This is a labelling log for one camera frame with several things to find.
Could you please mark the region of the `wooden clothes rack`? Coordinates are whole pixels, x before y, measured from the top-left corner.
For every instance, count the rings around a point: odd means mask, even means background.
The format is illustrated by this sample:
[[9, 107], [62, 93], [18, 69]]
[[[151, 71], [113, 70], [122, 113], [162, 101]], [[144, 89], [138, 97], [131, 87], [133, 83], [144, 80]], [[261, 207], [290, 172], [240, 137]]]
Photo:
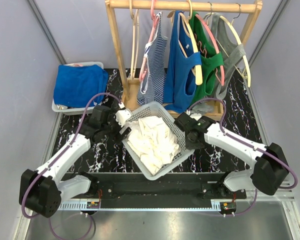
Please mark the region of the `wooden clothes rack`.
[[[108, 0], [105, 3], [120, 76], [123, 103], [136, 110], [156, 102], [177, 117], [182, 112], [201, 114], [219, 121], [226, 112], [222, 97], [209, 99], [206, 87], [222, 93], [228, 85], [228, 63], [221, 57], [223, 49], [213, 27], [200, 12], [211, 12], [213, 18], [227, 22], [222, 13], [247, 13], [242, 34], [236, 34], [241, 49], [262, 9], [262, 1], [254, 4], [215, 4], [154, 0]], [[152, 13], [150, 38], [144, 47], [139, 78], [127, 79], [124, 71], [121, 41], [115, 9], [129, 9], [133, 15], [132, 47], [139, 46], [139, 10], [158, 9]]]

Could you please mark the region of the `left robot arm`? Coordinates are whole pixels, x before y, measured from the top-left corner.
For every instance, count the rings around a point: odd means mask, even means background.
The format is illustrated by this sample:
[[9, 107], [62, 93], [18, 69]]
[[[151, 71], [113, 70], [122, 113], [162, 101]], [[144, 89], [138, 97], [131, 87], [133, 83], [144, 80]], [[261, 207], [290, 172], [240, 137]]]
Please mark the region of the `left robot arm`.
[[94, 107], [91, 115], [84, 114], [74, 134], [55, 155], [36, 170], [27, 169], [22, 173], [19, 190], [22, 214], [30, 219], [31, 215], [26, 213], [29, 209], [36, 215], [50, 218], [64, 201], [79, 195], [87, 198], [97, 195], [97, 177], [86, 172], [79, 172], [68, 180], [63, 177], [101, 138], [107, 136], [122, 142], [131, 132], [124, 125], [132, 115], [125, 107], [114, 111], [102, 105]]

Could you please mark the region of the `grey plastic laundry basket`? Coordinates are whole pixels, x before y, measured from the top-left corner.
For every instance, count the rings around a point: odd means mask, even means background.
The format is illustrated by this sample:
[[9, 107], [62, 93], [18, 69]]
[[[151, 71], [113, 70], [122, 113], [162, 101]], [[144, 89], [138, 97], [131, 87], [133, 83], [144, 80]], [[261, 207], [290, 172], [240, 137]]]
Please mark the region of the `grey plastic laundry basket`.
[[152, 101], [132, 112], [121, 133], [127, 152], [146, 179], [154, 181], [189, 158], [194, 150], [186, 149], [185, 133], [158, 102]]

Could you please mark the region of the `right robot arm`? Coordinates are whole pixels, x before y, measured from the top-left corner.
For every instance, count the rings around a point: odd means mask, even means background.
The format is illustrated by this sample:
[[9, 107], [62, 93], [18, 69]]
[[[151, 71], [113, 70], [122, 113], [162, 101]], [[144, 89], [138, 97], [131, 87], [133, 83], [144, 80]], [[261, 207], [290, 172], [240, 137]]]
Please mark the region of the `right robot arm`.
[[229, 198], [234, 192], [247, 189], [273, 196], [289, 173], [284, 151], [276, 143], [267, 146], [250, 141], [222, 128], [218, 122], [206, 116], [194, 119], [182, 113], [174, 123], [185, 133], [186, 149], [197, 150], [207, 144], [214, 145], [250, 167], [248, 170], [227, 172], [221, 177], [216, 188], [222, 198]]

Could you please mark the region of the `blue white striped tank top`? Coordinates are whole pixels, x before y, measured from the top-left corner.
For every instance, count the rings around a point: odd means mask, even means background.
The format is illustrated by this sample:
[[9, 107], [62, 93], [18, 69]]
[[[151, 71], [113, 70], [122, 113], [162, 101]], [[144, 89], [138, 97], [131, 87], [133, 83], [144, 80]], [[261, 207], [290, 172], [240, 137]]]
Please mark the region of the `blue white striped tank top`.
[[146, 57], [147, 73], [137, 93], [137, 103], [140, 106], [153, 101], [160, 104], [164, 102], [164, 86], [166, 81], [164, 56], [168, 38], [162, 35], [162, 15], [162, 12], [158, 12], [156, 15], [158, 23]]

